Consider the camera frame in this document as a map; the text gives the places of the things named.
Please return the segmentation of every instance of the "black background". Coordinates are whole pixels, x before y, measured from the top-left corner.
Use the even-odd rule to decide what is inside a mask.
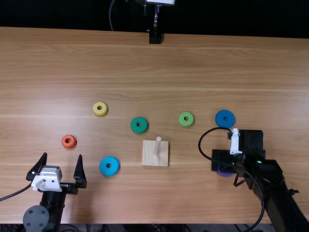
[[[111,0],[0,0],[0,26],[110,30]],[[114,30],[146,31],[154,7],[143,16],[134,0],[115,0]],[[309,0],[176,0],[162,6],[164,33],[309,37]]]

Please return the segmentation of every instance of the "table surface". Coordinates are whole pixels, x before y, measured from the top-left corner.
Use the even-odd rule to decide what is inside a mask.
[[[309,40],[165,35],[62,29],[0,28],[0,196],[29,182],[43,152],[73,181],[83,155],[87,189],[68,195],[62,223],[253,223],[258,198],[234,178],[211,172],[198,151],[215,114],[231,110],[239,129],[264,132],[268,159],[284,171],[309,217]],[[96,102],[108,113],[93,114]],[[183,128],[178,115],[195,123]],[[149,121],[134,134],[130,121]],[[74,149],[61,139],[72,134]],[[169,167],[143,167],[142,141],[169,141]],[[203,149],[229,148],[226,132],[205,138]],[[121,162],[113,178],[98,164]],[[41,193],[1,202],[0,223],[21,223]],[[263,223],[269,222],[267,215]]]

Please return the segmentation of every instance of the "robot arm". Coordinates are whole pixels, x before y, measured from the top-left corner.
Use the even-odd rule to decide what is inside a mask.
[[[57,232],[66,195],[76,195],[79,188],[85,189],[87,186],[82,155],[77,160],[75,183],[61,182],[60,167],[46,165],[46,161],[47,154],[44,153],[26,177],[31,181],[33,190],[43,193],[40,205],[29,208],[24,214],[23,224],[27,232]]]
[[[298,191],[288,189],[278,163],[266,159],[263,132],[233,129],[228,138],[232,140],[231,150],[213,150],[211,170],[236,173],[235,187],[246,182],[249,189],[264,200],[267,214],[277,232],[308,232],[309,223],[293,199]],[[218,161],[233,163],[248,171],[261,187],[264,199],[256,183],[241,169],[218,165]],[[244,177],[244,180],[237,183],[239,177]]]

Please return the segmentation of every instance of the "black bracket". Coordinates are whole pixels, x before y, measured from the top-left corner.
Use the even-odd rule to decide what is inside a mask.
[[[239,181],[239,182],[237,183],[238,178],[239,178],[239,175],[237,174],[236,177],[235,177],[235,180],[234,180],[234,186],[235,186],[235,187],[238,187],[239,185],[242,185],[243,183],[246,182],[246,180],[243,179],[242,181]]]

